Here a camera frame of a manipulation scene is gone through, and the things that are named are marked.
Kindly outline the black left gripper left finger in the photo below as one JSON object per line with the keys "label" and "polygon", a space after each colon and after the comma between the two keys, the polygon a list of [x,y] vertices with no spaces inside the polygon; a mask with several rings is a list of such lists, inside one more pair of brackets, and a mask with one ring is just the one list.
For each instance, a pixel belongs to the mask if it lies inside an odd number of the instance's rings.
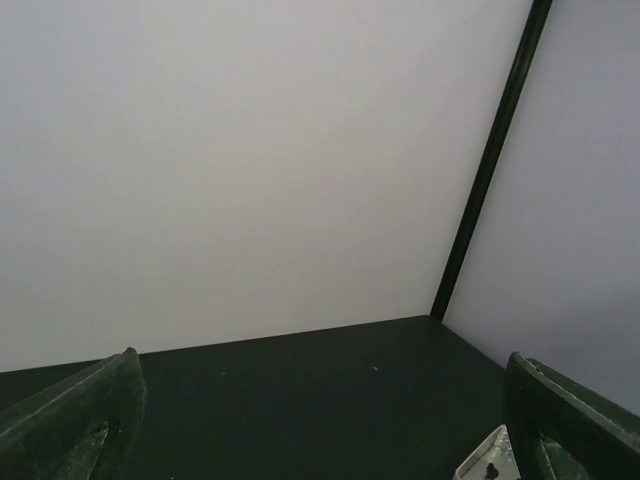
{"label": "black left gripper left finger", "polygon": [[133,348],[1,412],[3,479],[121,479],[146,385]]}

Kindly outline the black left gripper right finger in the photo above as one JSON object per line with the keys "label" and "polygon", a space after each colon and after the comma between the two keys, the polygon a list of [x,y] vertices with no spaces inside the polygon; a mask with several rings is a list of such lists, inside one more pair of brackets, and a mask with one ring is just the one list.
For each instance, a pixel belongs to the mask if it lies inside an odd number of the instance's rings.
{"label": "black left gripper right finger", "polygon": [[503,416],[522,479],[637,479],[639,417],[514,352]]}

